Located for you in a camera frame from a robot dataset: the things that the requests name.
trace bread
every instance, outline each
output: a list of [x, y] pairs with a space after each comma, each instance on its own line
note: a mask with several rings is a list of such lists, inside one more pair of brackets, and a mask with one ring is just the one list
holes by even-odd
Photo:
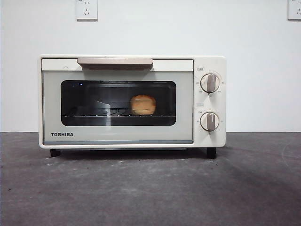
[[155, 98], [148, 95], [137, 95], [131, 98], [131, 111], [133, 115], [154, 114], [155, 110]]

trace oven foot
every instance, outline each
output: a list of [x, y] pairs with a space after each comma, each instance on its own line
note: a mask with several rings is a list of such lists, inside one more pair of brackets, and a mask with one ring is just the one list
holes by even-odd
[[50, 149], [50, 157], [57, 157], [61, 155], [61, 151], [57, 149]]
[[208, 159], [216, 158], [216, 147], [208, 147], [207, 148], [207, 158]]

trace electrical outlet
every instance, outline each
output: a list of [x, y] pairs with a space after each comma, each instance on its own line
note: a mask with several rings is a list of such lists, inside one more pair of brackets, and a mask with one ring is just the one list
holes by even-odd
[[97, 20], [98, 0], [76, 0], [77, 20]]
[[287, 19], [301, 20], [301, 0], [288, 0]]

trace white toaster oven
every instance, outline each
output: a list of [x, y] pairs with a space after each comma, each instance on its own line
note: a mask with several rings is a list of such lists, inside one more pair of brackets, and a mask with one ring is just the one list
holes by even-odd
[[61, 149], [225, 145], [221, 56], [43, 55], [39, 145]]

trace timer knob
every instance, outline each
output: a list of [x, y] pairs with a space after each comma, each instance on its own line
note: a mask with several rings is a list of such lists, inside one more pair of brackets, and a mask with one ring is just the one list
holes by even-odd
[[218, 116], [212, 112], [207, 112], [201, 116], [200, 124], [208, 132], [214, 131], [219, 124]]
[[215, 92], [220, 86], [220, 80], [214, 73], [205, 74], [201, 79], [201, 88], [206, 93]]

